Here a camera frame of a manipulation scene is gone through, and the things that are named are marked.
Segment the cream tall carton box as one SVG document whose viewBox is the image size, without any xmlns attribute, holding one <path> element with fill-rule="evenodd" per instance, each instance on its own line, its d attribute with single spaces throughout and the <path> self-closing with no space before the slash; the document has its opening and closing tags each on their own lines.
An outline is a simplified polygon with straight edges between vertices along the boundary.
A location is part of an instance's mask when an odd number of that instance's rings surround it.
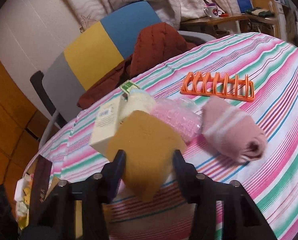
<svg viewBox="0 0 298 240">
<path fill-rule="evenodd" d="M 124 97 L 118 96 L 101 105 L 96 113 L 89 146 L 103 155 L 120 125 L 120 112 L 124 104 Z"/>
</svg>

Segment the gold tin tray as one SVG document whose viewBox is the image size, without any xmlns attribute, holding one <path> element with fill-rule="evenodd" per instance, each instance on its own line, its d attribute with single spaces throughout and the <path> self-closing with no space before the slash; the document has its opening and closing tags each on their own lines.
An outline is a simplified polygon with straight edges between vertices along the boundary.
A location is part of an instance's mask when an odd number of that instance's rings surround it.
<svg viewBox="0 0 298 240">
<path fill-rule="evenodd" d="M 33 161 L 25 175 L 17 181 L 14 200 L 19 230 L 35 218 L 43 202 L 60 181 L 52 174 L 52 162 L 41 155 Z"/>
</svg>

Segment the pink rolled sock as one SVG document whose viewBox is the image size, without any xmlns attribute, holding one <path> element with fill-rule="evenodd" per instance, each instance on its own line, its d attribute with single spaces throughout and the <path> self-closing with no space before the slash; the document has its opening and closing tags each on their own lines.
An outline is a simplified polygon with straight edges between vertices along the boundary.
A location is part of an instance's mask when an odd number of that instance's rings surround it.
<svg viewBox="0 0 298 240">
<path fill-rule="evenodd" d="M 202 135 L 220 154 L 244 164 L 260 159 L 267 147 L 265 132 L 252 117 L 222 98 L 212 96 L 202 107 Z"/>
</svg>

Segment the wooden wardrobe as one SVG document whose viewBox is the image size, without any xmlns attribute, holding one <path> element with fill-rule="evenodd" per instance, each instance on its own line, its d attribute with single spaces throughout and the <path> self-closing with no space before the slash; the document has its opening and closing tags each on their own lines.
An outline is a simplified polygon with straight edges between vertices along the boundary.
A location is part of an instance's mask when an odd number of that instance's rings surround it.
<svg viewBox="0 0 298 240">
<path fill-rule="evenodd" d="M 27 99 L 0 62 L 0 184 L 13 194 L 38 151 L 47 118 Z"/>
</svg>

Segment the striped pink tablecloth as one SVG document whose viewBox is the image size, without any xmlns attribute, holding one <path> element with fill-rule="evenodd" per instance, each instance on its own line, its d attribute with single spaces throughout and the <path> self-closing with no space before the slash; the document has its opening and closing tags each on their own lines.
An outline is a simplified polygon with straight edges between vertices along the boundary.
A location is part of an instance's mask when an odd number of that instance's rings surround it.
<svg viewBox="0 0 298 240">
<path fill-rule="evenodd" d="M 235 79 L 248 75 L 255 99 L 226 99 L 213 103 L 205 96 L 189 96 L 202 114 L 203 133 L 196 137 L 184 158 L 199 172 L 221 183 L 239 180 L 260 209 L 277 239 L 295 239 L 298 233 L 298 48 L 260 33 L 229 35 L 193 48 L 132 79 L 156 99 L 185 98 L 179 92 L 188 72 L 220 72 Z M 82 110 L 39 151 L 53 162 L 50 180 L 57 176 L 71 182 L 100 171 L 108 161 L 88 146 L 101 104 L 122 95 L 114 89 Z M 266 150 L 261 159 L 247 159 L 244 146 L 255 147 L 246 136 L 255 129 L 265 133 Z M 211 146 L 241 156 L 237 164 Z M 185 203 L 172 176 L 151 202 L 137 200 L 122 184 L 113 209 L 110 239 L 189 239 L 194 205 Z"/>
</svg>

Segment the orange plastic rack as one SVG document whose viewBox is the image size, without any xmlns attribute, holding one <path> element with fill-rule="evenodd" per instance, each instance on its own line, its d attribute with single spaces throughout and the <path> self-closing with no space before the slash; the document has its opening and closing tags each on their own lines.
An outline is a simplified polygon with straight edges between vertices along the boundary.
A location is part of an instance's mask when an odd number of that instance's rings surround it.
<svg viewBox="0 0 298 240">
<path fill-rule="evenodd" d="M 228 73 L 189 72 L 180 89 L 181 94 L 194 96 L 217 96 L 223 99 L 252 102 L 255 99 L 254 83 L 248 75 L 239 78 Z"/>
</svg>

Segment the cream rolled sock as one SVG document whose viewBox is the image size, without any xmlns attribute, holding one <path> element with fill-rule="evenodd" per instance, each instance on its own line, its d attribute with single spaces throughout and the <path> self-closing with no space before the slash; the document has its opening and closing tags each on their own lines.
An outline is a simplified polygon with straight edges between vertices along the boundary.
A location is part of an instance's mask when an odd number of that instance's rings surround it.
<svg viewBox="0 0 298 240">
<path fill-rule="evenodd" d="M 134 111 L 150 113 L 156 105 L 155 99 L 142 89 L 132 89 L 120 111 L 120 120 L 131 115 Z"/>
</svg>

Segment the grey yellow blue chair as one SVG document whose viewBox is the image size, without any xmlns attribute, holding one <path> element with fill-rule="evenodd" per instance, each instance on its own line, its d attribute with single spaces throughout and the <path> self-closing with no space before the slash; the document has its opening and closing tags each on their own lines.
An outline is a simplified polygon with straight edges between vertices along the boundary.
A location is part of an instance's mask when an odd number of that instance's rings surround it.
<svg viewBox="0 0 298 240">
<path fill-rule="evenodd" d="M 133 54 L 140 31 L 161 22 L 145 1 L 126 5 L 85 30 L 46 72 L 33 74 L 31 84 L 51 114 L 41 145 L 51 137 L 54 125 L 64 126 L 78 115 L 82 109 L 77 107 L 77 102 L 82 94 Z M 193 31 L 178 33 L 197 46 L 214 39 L 209 34 Z"/>
</svg>

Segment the green yellow medicine box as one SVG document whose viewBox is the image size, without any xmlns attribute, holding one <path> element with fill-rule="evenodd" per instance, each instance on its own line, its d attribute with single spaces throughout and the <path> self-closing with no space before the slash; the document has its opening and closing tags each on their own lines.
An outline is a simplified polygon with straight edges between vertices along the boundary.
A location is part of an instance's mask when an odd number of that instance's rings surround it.
<svg viewBox="0 0 298 240">
<path fill-rule="evenodd" d="M 134 90 L 134 89 L 140 89 L 140 87 L 139 87 L 137 84 L 133 83 L 133 82 L 130 81 L 130 80 L 125 81 L 123 84 L 121 84 L 121 85 L 119 86 L 119 88 L 120 88 L 126 95 L 129 95 L 130 92 L 131 92 L 132 90 Z"/>
</svg>

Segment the dark red puffer jacket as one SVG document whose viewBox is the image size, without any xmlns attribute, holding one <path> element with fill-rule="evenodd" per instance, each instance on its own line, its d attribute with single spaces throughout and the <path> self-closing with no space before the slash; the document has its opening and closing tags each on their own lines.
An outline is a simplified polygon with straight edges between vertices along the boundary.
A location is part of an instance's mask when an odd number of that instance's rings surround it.
<svg viewBox="0 0 298 240">
<path fill-rule="evenodd" d="M 164 61 L 180 55 L 197 45 L 187 42 L 174 27 L 161 22 L 142 29 L 134 52 L 98 79 L 77 102 L 87 109 L 127 80 L 142 74 Z"/>
</svg>

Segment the white mug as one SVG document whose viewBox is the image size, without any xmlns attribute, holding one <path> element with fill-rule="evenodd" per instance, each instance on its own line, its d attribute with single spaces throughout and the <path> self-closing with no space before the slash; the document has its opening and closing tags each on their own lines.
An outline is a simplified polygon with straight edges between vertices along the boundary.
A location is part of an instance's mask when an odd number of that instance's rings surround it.
<svg viewBox="0 0 298 240">
<path fill-rule="evenodd" d="M 210 19 L 219 18 L 219 12 L 216 3 L 206 4 L 206 7 L 204 7 L 204 12 Z"/>
</svg>

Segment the wooden side desk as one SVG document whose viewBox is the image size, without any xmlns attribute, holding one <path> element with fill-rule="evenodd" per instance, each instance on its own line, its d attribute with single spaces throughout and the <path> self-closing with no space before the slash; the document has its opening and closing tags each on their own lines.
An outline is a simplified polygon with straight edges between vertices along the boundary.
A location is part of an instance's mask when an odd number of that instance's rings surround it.
<svg viewBox="0 0 298 240">
<path fill-rule="evenodd" d="M 287 40 L 286 20 L 282 5 L 275 0 L 251 0 L 254 7 L 268 9 L 274 17 L 261 18 L 250 14 L 230 14 L 219 18 L 197 18 L 182 22 L 181 30 L 207 33 L 216 38 L 229 34 L 255 31 Z"/>
</svg>

